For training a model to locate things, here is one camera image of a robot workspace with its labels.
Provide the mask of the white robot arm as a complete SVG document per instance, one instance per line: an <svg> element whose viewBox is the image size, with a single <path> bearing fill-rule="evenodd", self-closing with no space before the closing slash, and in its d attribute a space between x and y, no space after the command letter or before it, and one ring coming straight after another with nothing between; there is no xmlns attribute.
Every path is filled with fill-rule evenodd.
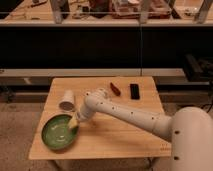
<svg viewBox="0 0 213 171"><path fill-rule="evenodd" d="M105 89L87 92L69 122L74 129L96 112L108 114L171 143L171 171L213 171L213 118L198 107L184 107L173 116L112 102Z"/></svg>

